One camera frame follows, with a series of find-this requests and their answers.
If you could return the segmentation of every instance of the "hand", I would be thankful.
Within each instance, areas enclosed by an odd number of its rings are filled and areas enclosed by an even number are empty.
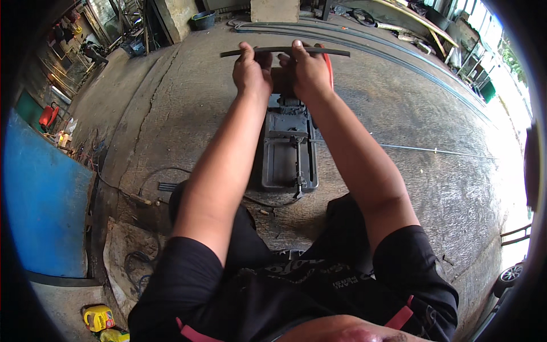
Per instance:
[[[330,72],[321,54],[310,55],[300,40],[293,41],[293,56],[279,54],[279,64],[294,73],[294,93],[305,104],[334,93]]]
[[[274,89],[271,76],[272,54],[255,54],[247,42],[241,42],[239,47],[241,56],[237,59],[232,73],[238,95],[253,93],[268,101]]]

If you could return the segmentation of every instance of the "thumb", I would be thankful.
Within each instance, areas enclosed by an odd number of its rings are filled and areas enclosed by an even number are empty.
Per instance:
[[[310,57],[310,54],[307,53],[307,51],[304,49],[301,40],[296,39],[293,41],[293,56],[297,62],[300,62],[307,57]]]
[[[254,59],[254,49],[247,42],[241,42],[239,44],[241,50],[241,56],[238,58],[239,62],[252,61]]]

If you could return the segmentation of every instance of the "cracked concrete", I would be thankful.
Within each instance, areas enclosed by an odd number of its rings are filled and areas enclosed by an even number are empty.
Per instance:
[[[404,44],[383,31],[359,28]],[[235,59],[220,59],[218,53],[235,49],[242,40],[251,45],[280,46],[292,39],[235,34],[216,24],[209,32],[194,32],[183,43],[158,51],[157,56],[140,59],[149,71],[140,85],[124,93],[133,94],[132,98],[109,97],[118,106],[126,105],[117,126],[107,130],[113,137],[103,178],[125,192],[138,193],[155,170],[170,166],[191,170],[236,95],[231,80]],[[522,157],[511,122],[506,115],[490,113],[499,128],[493,129],[432,82],[379,57],[351,53],[351,59],[331,58],[335,88],[377,141],[499,157],[488,160],[386,148],[406,181],[434,252],[439,258],[445,254],[455,261],[454,265],[444,263],[444,267],[460,293],[460,339],[474,325],[476,313],[489,296],[491,279],[499,271],[497,236],[505,227],[520,227],[526,220]],[[89,97],[87,106],[101,93],[90,94],[83,95]],[[316,192],[291,207],[277,209],[274,219],[260,214],[260,206],[246,204],[257,221],[258,233],[273,250],[309,247],[321,232],[328,201],[347,192],[325,145],[318,145],[317,156],[320,185]],[[178,170],[159,172],[147,180],[142,195],[168,201],[170,193],[159,192],[157,183],[180,182],[187,177]],[[248,194],[267,202],[286,202],[291,197]],[[105,216],[106,220],[113,216],[129,223],[136,216],[150,229],[169,235],[165,205],[130,201],[104,184],[97,196],[109,209],[94,227],[106,227]]]

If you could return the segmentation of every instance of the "forearm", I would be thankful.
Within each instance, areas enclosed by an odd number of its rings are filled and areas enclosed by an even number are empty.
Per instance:
[[[197,162],[181,201],[173,235],[211,248],[224,264],[237,207],[247,186],[267,99],[238,94]]]
[[[364,213],[407,196],[391,158],[336,93],[319,96],[309,109],[340,175]]]

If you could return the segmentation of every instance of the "hanging clothes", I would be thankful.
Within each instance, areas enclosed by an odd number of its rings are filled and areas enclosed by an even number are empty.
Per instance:
[[[55,32],[51,30],[48,35],[48,46],[51,48],[56,42],[57,40],[55,40]]]
[[[61,18],[61,27],[62,28],[70,28],[70,26],[71,26],[70,20],[66,16],[62,17]]]
[[[55,24],[53,27],[53,33],[55,34],[55,40],[60,42],[65,37],[65,33],[60,24]]]
[[[75,23],[76,20],[80,19],[80,14],[78,13],[78,11],[76,11],[76,8],[73,9],[72,11],[70,11],[69,13],[66,14],[66,18],[71,22],[71,23]]]
[[[65,39],[65,42],[68,44],[72,38],[74,38],[74,33],[69,28],[63,28],[63,36]]]

